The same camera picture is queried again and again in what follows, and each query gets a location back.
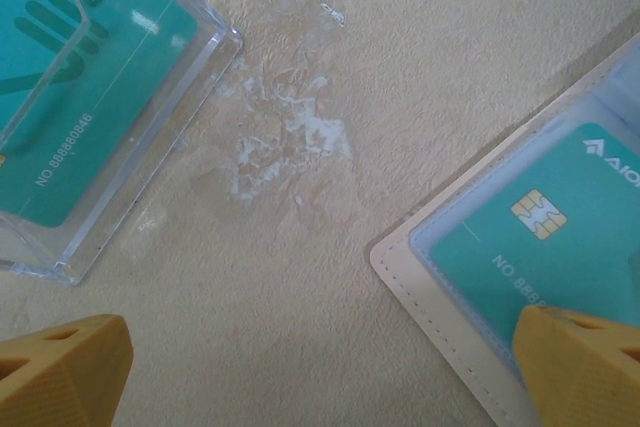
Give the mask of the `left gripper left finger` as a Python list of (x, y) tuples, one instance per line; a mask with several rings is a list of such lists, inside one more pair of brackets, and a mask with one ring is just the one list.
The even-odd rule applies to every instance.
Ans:
[(120, 315), (2, 340), (0, 427), (111, 427), (132, 362)]

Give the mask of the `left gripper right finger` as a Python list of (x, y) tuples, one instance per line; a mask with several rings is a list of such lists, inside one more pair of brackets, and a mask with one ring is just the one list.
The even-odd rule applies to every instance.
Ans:
[(528, 306), (513, 353), (542, 427), (640, 427), (640, 327)]

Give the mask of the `teal VIP card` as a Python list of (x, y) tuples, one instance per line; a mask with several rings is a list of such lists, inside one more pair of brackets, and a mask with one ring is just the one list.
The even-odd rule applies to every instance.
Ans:
[(640, 149), (583, 124), (428, 252), (505, 347), (527, 305), (640, 326)]
[(61, 225), (197, 30), (176, 0), (0, 0), (0, 213)]

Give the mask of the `beige card holder wallet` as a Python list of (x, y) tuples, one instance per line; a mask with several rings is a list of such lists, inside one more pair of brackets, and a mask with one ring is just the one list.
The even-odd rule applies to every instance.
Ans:
[(429, 255), (441, 237), (586, 123), (640, 149), (640, 33), (524, 122), (381, 239), (370, 262), (497, 427), (542, 427), (511, 345), (505, 347)]

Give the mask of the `clear acrylic card organizer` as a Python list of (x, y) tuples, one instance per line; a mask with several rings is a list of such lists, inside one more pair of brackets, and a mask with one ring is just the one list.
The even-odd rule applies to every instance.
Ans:
[(194, 38), (61, 225), (0, 213), (0, 271), (77, 284), (239, 52), (238, 31), (205, 0), (176, 1)]

